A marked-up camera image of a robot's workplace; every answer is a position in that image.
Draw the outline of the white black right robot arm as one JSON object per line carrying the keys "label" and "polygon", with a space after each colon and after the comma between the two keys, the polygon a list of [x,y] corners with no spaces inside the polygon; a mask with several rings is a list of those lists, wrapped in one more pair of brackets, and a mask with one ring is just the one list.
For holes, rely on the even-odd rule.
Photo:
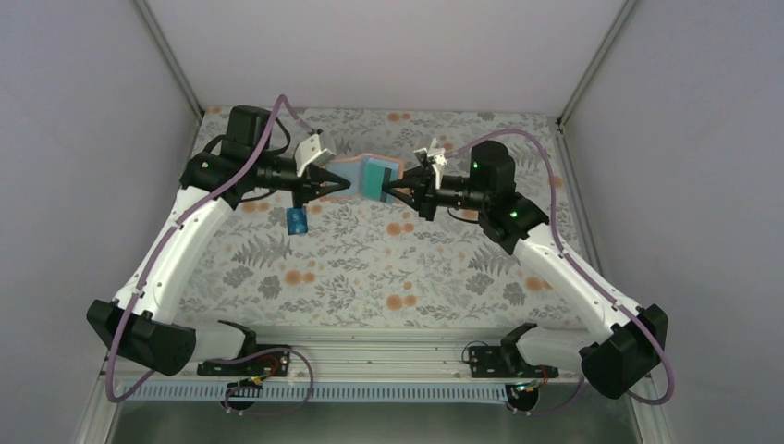
{"label": "white black right robot arm", "polygon": [[548,329],[524,324],[500,341],[500,362],[511,376],[536,366],[555,367],[583,376],[600,394],[618,399],[657,367],[675,388],[665,353],[668,316],[657,305],[642,307],[588,265],[557,231],[556,217],[516,190],[515,161],[508,148],[484,141],[471,149],[466,177],[450,176],[440,148],[416,150],[419,166],[383,186],[428,221],[438,208],[476,212],[484,235],[546,280],[580,318],[582,330]]}

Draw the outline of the teal credit card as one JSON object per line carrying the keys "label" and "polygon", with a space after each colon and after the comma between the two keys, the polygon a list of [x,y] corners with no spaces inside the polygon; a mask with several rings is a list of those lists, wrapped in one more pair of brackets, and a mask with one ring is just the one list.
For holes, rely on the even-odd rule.
{"label": "teal credit card", "polygon": [[361,195],[369,200],[389,203],[391,197],[382,191],[382,185],[398,178],[399,162],[384,158],[369,157],[363,164]]}

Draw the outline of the pink leather card holder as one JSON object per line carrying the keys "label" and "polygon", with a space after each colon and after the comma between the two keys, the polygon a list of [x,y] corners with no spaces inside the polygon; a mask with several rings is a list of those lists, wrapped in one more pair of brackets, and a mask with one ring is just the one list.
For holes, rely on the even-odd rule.
{"label": "pink leather card holder", "polygon": [[405,162],[380,154],[362,154],[330,162],[326,169],[350,181],[346,190],[330,193],[324,200],[362,197],[367,200],[394,204],[396,199],[382,190],[385,183],[402,179]]}

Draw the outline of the blue credit card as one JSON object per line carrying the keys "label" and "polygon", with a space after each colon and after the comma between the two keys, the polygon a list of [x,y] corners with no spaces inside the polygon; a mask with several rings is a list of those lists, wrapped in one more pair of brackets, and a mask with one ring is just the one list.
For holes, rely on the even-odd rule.
{"label": "blue credit card", "polygon": [[304,235],[309,231],[305,207],[291,207],[286,210],[287,232],[289,236]]}

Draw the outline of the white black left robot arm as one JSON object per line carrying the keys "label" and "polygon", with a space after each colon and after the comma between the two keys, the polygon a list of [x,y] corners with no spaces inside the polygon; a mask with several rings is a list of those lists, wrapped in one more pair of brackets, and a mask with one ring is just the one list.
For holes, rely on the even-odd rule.
{"label": "white black left robot arm", "polygon": [[248,194],[264,189],[291,196],[291,232],[304,233],[306,204],[360,188],[365,179],[337,170],[326,134],[300,117],[306,136],[287,155],[290,142],[271,147],[275,130],[291,135],[271,110],[235,105],[227,128],[205,144],[185,166],[169,216],[152,247],[111,301],[95,300],[86,318],[108,349],[105,372],[124,359],[151,373],[173,376],[190,363],[221,362],[243,375],[257,362],[255,334],[227,321],[213,327],[176,324],[187,283],[215,233]]}

